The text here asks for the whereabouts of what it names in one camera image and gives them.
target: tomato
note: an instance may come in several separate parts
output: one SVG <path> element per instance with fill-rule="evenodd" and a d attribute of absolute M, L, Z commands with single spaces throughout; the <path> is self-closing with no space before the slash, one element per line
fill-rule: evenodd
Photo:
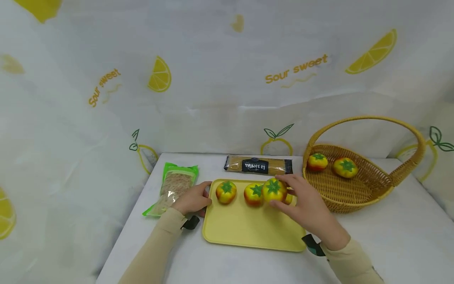
<path fill-rule="evenodd" d="M 341 177 L 351 179 L 358 173 L 358 166 L 349 158 L 339 158 L 334 161 L 333 171 Z"/>
<path fill-rule="evenodd" d="M 314 172 L 322 171 L 327 166 L 328 159 L 325 157 L 325 155 L 319 153 L 312 154 L 307 160 L 307 168 Z"/>
<path fill-rule="evenodd" d="M 244 200 L 250 206 L 258 207 L 263 202 L 262 184 L 249 184 L 244 189 Z"/>
<path fill-rule="evenodd" d="M 273 199 L 284 201 L 287 197 L 287 185 L 276 178 L 271 178 L 263 184 L 262 194 L 266 202 Z"/>
<path fill-rule="evenodd" d="M 287 205 L 290 205 L 292 201 L 293 201 L 293 195 L 287 194 L 287 196 L 285 197 L 284 203 Z"/>
<path fill-rule="evenodd" d="M 227 180 L 219 184 L 216 188 L 216 197 L 219 203 L 229 204 L 237 195 L 237 186 Z"/>

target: spaghetti package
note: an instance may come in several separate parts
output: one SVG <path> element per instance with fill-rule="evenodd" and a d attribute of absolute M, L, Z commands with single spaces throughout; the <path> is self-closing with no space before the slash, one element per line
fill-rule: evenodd
<path fill-rule="evenodd" d="M 167 208 L 183 195 L 198 176 L 198 167 L 178 167 L 172 163 L 164 165 L 163 185 L 159 200 L 142 213 L 143 216 L 161 216 Z"/>
<path fill-rule="evenodd" d="M 228 155 L 224 170 L 253 174 L 293 174 L 290 159 L 268 159 Z"/>

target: yellow tray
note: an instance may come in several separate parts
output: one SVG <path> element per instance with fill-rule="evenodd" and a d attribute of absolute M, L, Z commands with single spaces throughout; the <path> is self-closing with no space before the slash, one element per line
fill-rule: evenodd
<path fill-rule="evenodd" d="M 228 205 L 216 198 L 216 187 L 226 180 L 237 186 L 237 196 Z M 256 180 L 217 179 L 210 188 L 210 198 L 203 222 L 203 237 L 210 243 L 236 245 L 260 249 L 276 249 L 301 252 L 306 245 L 301 240 L 306 231 L 287 215 L 264 204 L 253 208 L 246 204 L 243 191 Z"/>

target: fabric wall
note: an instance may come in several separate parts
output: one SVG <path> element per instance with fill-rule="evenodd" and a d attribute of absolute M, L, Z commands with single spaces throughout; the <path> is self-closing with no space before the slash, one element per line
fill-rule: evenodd
<path fill-rule="evenodd" d="M 2 280 L 94 281 L 165 151 L 301 155 L 354 115 L 428 139 L 434 125 L 454 143 L 453 12 L 449 0 L 2 1 Z M 407 134 L 358 121 L 321 141 L 384 158 Z M 452 201 L 442 172 L 425 182 Z"/>
<path fill-rule="evenodd" d="M 452 90 L 445 99 L 436 104 L 430 113 L 417 125 L 426 137 L 424 159 L 413 175 L 428 190 L 432 197 L 454 220 L 454 111 Z M 390 157 L 407 160 L 416 151 L 416 139 L 406 136 L 390 154 Z"/>

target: green leaf print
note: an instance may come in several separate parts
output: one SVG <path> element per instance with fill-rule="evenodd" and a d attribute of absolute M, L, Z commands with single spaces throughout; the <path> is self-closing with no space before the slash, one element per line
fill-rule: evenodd
<path fill-rule="evenodd" d="M 440 144 L 437 144 L 438 148 L 440 148 L 440 150 L 442 150 L 443 152 L 451 152 L 451 151 L 454 151 L 454 145 L 452 145 L 451 143 L 448 143 L 448 142 L 443 142 L 443 143 L 440 143 Z"/>
<path fill-rule="evenodd" d="M 133 133 L 134 141 L 137 141 L 138 136 L 139 136 L 139 129 L 137 129 L 137 130 L 134 131 L 134 133 Z"/>
<path fill-rule="evenodd" d="M 129 145 L 129 149 L 131 151 L 137 151 L 138 148 L 139 146 L 137 145 L 137 143 L 132 143 L 131 145 Z"/>
<path fill-rule="evenodd" d="M 431 126 L 429 130 L 429 136 L 434 145 L 441 142 L 441 131 L 440 129 L 436 128 L 435 126 Z"/>
<path fill-rule="evenodd" d="M 276 133 L 274 133 L 273 130 L 265 128 L 264 131 L 270 138 L 276 139 L 277 135 L 276 135 Z"/>
<path fill-rule="evenodd" d="M 284 129 L 282 129 L 281 131 L 279 131 L 279 133 L 277 133 L 276 137 L 282 136 L 282 135 L 284 135 L 285 133 L 287 133 L 287 131 L 290 130 L 290 128 L 291 128 L 293 125 L 294 125 L 294 123 L 293 123 L 293 124 L 290 124 L 290 125 L 288 125 L 288 126 L 286 126 L 286 127 L 284 127 Z"/>
<path fill-rule="evenodd" d="M 429 130 L 430 140 L 434 143 L 434 146 L 438 146 L 443 152 L 452 152 L 454 151 L 454 145 L 448 142 L 441 141 L 441 130 L 435 126 L 431 126 Z"/>

